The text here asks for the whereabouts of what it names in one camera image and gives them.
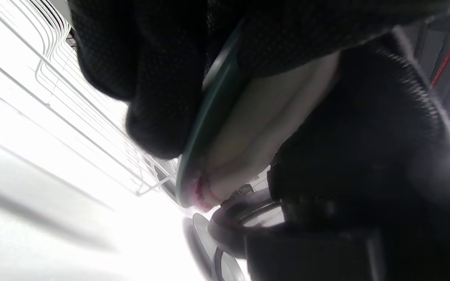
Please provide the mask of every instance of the black glove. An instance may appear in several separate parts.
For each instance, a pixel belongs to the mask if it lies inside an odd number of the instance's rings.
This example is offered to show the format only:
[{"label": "black glove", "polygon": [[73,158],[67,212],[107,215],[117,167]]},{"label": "black glove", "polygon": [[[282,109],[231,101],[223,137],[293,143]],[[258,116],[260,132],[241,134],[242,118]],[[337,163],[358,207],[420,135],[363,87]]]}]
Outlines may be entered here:
[{"label": "black glove", "polygon": [[293,220],[313,197],[354,202],[342,224],[380,226],[391,280],[450,280],[450,122],[392,32],[449,0],[69,4],[84,75],[130,103],[129,134],[160,158],[182,153],[207,68],[241,18],[251,77],[345,50],[334,89],[273,160],[270,189]]},{"label": "black glove", "polygon": [[130,102],[130,136],[159,158],[184,150],[207,68],[241,18],[239,65],[282,73],[450,10],[450,0],[70,0],[86,79]]}]

